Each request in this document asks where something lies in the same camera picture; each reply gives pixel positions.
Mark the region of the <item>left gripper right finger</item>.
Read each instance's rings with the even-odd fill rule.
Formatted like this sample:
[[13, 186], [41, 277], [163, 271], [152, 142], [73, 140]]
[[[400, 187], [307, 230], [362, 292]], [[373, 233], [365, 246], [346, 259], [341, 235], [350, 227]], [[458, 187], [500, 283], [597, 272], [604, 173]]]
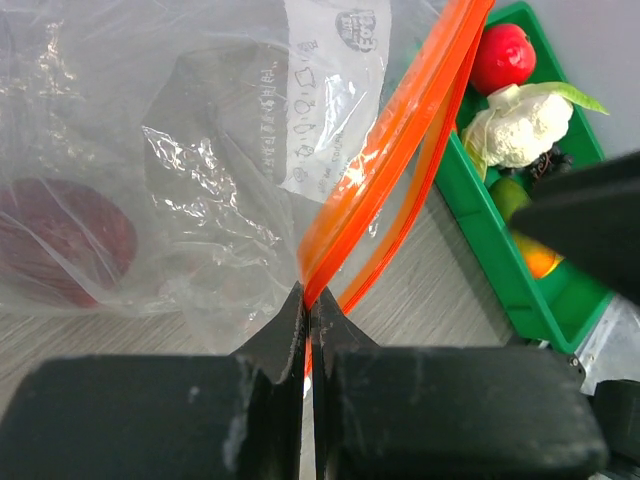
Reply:
[[320, 479], [586, 479], [609, 459], [577, 375], [527, 346], [380, 346], [309, 313]]

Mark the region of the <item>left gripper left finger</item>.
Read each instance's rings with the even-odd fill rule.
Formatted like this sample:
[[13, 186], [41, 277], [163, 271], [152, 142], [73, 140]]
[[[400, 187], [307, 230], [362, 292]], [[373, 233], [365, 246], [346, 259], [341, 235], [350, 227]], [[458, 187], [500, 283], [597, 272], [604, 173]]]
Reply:
[[41, 363], [1, 421], [5, 479], [295, 479], [306, 314], [295, 286], [228, 355]]

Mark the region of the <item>orange fake fruit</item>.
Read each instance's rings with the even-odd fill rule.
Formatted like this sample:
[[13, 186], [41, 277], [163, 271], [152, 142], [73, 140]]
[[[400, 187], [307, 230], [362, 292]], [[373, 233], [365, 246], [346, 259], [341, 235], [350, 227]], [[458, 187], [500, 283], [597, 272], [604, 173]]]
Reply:
[[529, 225], [517, 215], [531, 203], [525, 188], [512, 178], [501, 178], [489, 187], [489, 195], [532, 277], [540, 280], [550, 275], [564, 258], [532, 237]]

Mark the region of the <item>clear zip top bag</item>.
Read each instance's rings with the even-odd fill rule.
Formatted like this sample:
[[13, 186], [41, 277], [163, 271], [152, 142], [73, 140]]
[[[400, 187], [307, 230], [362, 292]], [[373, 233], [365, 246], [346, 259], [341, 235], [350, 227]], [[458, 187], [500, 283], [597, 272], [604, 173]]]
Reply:
[[5, 1], [1, 186], [86, 185], [138, 235], [93, 309], [227, 353], [295, 283], [352, 309], [431, 189], [489, 1]]

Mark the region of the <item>dark fake grapes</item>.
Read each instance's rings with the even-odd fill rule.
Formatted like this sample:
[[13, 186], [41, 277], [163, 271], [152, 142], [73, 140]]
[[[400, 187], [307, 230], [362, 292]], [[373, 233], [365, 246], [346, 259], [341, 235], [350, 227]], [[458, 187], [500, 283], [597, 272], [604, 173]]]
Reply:
[[545, 177], [569, 172], [573, 167], [572, 155], [553, 148], [540, 155], [528, 168], [527, 172], [534, 183]]

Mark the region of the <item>white fake cauliflower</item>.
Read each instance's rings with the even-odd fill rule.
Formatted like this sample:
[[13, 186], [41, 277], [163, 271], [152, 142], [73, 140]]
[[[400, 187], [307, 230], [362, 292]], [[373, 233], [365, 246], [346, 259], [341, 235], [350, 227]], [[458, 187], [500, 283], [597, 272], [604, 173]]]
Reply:
[[461, 141], [478, 175], [490, 167], [524, 168], [564, 137], [574, 111], [570, 86], [546, 82], [508, 85], [487, 97]]

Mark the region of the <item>red fake tomato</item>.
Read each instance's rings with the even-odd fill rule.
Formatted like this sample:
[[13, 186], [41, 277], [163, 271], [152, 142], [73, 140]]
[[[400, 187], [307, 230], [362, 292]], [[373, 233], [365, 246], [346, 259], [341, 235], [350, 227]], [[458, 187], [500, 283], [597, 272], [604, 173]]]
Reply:
[[524, 84], [536, 64], [536, 51], [526, 32], [516, 24], [499, 24], [483, 32], [469, 82], [488, 96], [511, 84]]

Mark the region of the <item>green fake lettuce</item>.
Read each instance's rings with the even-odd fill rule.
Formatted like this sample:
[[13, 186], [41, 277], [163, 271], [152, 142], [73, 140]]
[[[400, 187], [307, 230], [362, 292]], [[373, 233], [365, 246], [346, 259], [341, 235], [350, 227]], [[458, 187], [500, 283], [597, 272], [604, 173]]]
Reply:
[[528, 90], [535, 94], [555, 94], [583, 109], [609, 115], [609, 111], [594, 97], [580, 91], [565, 82], [544, 82], [527, 85]]

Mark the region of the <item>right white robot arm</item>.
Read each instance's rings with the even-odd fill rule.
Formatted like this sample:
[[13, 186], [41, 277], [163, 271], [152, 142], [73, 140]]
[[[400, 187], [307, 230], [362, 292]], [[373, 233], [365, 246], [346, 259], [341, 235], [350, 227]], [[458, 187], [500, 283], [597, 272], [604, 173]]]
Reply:
[[639, 152], [542, 180], [509, 227], [639, 303]]

